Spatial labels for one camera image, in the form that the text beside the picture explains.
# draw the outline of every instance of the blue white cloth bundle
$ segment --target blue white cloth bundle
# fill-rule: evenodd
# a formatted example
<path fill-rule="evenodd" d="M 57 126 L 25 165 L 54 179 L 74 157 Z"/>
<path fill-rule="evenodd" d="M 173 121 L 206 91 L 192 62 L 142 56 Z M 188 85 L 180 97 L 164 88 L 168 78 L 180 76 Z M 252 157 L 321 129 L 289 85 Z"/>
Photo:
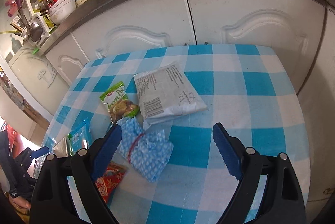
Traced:
<path fill-rule="evenodd" d="M 118 151 L 149 182 L 156 182 L 173 150 L 164 130 L 144 132 L 135 117 L 120 119 L 117 124 L 122 128 Z"/>

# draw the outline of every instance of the blue package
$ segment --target blue package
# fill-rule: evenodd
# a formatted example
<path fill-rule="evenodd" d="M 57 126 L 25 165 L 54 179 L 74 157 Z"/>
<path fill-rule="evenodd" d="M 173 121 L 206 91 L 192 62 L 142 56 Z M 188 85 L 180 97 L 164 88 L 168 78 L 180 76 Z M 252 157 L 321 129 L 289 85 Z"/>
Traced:
<path fill-rule="evenodd" d="M 81 148 L 88 149 L 92 145 L 92 137 L 90 131 L 90 121 L 85 119 L 69 134 L 69 150 L 70 155 L 73 156 Z"/>

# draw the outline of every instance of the blue gripper pad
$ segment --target blue gripper pad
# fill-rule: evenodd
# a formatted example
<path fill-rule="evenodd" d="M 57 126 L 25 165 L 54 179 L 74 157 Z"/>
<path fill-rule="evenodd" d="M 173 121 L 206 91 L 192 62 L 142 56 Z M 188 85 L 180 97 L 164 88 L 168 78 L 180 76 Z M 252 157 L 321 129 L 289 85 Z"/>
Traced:
<path fill-rule="evenodd" d="M 96 181 L 99 177 L 102 177 L 106 171 L 106 168 L 114 156 L 116 149 L 118 148 L 122 139 L 122 130 L 119 125 L 115 125 L 113 132 L 105 140 L 103 145 L 100 147 L 98 154 L 93 160 L 91 179 Z"/>
<path fill-rule="evenodd" d="M 44 154 L 47 154 L 49 153 L 49 148 L 48 147 L 42 147 L 38 150 L 35 150 L 31 153 L 31 157 L 32 158 L 38 158 L 38 157 L 41 157 L 42 155 Z"/>
<path fill-rule="evenodd" d="M 213 140 L 219 149 L 222 159 L 227 166 L 229 173 L 236 177 L 237 180 L 241 180 L 243 173 L 241 170 L 241 158 L 237 155 L 232 144 L 229 141 L 229 134 L 226 130 L 220 126 L 220 123 L 217 123 L 213 126 Z"/>

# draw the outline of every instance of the white bowl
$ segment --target white bowl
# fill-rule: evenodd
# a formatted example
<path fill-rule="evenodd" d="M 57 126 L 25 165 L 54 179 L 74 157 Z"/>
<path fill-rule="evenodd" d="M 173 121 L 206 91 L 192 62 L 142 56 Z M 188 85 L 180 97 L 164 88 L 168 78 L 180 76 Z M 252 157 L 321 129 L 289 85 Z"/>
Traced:
<path fill-rule="evenodd" d="M 48 12 L 49 16 L 52 16 L 56 11 L 58 11 L 59 8 L 61 8 L 65 4 L 68 4 L 71 1 L 73 1 L 73 0 L 65 0 L 62 3 L 58 4 L 57 7 L 54 10 Z"/>
<path fill-rule="evenodd" d="M 73 13 L 76 9 L 76 2 L 74 0 L 70 0 L 69 2 L 65 3 L 60 6 L 56 11 L 52 13 L 50 19 L 56 25 L 62 23 L 65 18 L 67 18 L 71 13 Z"/>
<path fill-rule="evenodd" d="M 56 8 L 62 4 L 63 2 L 66 2 L 68 0 L 58 0 L 54 5 L 52 5 L 52 7 L 50 8 L 48 14 L 50 15 L 50 13 L 52 13 L 54 10 L 56 10 Z"/>

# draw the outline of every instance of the blue checkered tablecloth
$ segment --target blue checkered tablecloth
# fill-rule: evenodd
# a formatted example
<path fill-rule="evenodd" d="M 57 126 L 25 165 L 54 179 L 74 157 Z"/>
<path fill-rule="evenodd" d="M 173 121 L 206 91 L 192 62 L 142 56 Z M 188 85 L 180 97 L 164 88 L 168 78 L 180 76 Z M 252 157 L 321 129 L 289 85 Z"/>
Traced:
<path fill-rule="evenodd" d="M 48 128 L 50 149 L 82 120 L 91 120 L 93 139 L 102 137 L 110 117 L 99 96 L 111 84 L 125 83 L 138 103 L 133 75 L 178 61 L 208 110 L 154 125 L 174 144 L 158 182 L 149 183 L 129 166 L 108 206 L 121 224 L 215 224 L 238 181 L 230 176 L 212 139 L 221 122 L 232 136 L 261 154 L 286 152 L 304 200 L 309 191 L 309 144 L 292 84 L 274 51 L 254 45 L 197 45 L 137 51 L 86 64 L 71 85 Z M 262 176 L 247 220 L 259 206 Z M 73 180 L 70 188 L 81 218 L 89 221 Z"/>

